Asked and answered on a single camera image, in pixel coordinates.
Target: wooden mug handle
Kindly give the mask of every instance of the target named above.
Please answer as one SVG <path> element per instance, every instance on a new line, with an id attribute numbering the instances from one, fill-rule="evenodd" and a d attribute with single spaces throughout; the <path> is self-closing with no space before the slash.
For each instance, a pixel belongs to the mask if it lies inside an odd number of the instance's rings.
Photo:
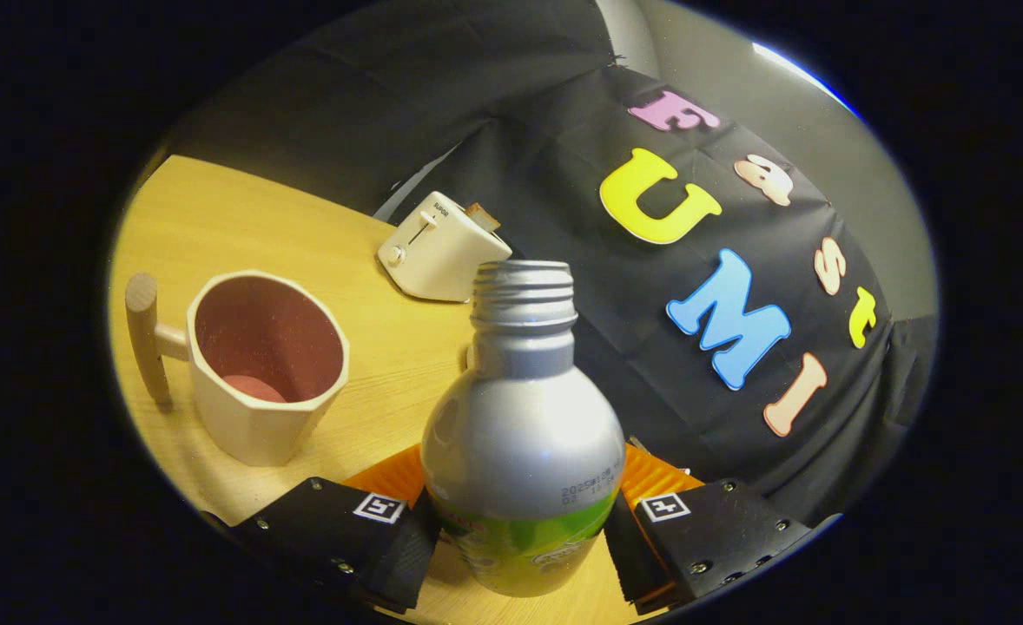
<path id="1" fill-rule="evenodd" d="M 158 321 L 158 280 L 150 274 L 137 273 L 126 284 L 126 321 L 145 388 L 159 404 L 170 403 L 162 356 L 187 360 L 187 341 L 183 332 Z"/>

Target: yellow letter u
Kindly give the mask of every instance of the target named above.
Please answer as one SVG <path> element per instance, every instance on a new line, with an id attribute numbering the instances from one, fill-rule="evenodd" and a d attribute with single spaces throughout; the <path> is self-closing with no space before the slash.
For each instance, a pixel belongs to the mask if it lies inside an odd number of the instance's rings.
<path id="1" fill-rule="evenodd" d="M 698 225 L 706 215 L 719 215 L 721 206 L 701 186 L 685 185 L 688 197 L 662 219 L 647 216 L 638 198 L 663 178 L 673 181 L 677 170 L 658 154 L 635 147 L 628 160 L 601 182 L 601 203 L 619 225 L 642 240 L 658 244 L 674 242 Z"/>

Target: green bottle label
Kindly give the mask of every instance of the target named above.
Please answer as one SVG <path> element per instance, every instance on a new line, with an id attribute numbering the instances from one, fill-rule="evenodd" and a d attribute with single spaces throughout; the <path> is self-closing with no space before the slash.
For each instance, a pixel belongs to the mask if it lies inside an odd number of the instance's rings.
<path id="1" fill-rule="evenodd" d="M 587 556 L 619 489 L 589 506 L 542 521 L 488 519 L 456 509 L 437 496 L 445 533 L 481 585 L 515 597 L 549 593 Z"/>

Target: ceramic mug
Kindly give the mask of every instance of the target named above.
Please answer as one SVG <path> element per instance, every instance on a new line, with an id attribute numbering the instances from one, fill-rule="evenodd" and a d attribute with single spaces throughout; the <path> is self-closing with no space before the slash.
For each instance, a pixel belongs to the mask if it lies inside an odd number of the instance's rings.
<path id="1" fill-rule="evenodd" d="M 162 356 L 190 364 L 210 438 L 247 465 L 287 462 L 349 378 L 349 343 L 330 310 L 291 280 L 257 270 L 211 278 L 187 309 L 187 331 L 158 321 L 158 284 L 126 285 L 134 355 L 149 395 L 171 401 Z"/>

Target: aluminum bottle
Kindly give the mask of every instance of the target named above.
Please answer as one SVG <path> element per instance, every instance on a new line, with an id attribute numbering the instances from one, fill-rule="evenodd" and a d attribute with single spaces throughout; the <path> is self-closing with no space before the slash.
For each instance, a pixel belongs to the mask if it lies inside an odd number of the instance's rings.
<path id="1" fill-rule="evenodd" d="M 612 406 L 574 365 L 565 262 L 477 269 L 475 363 L 422 436 L 428 490 L 480 584 L 528 597 L 565 584 L 619 491 L 625 444 Z"/>

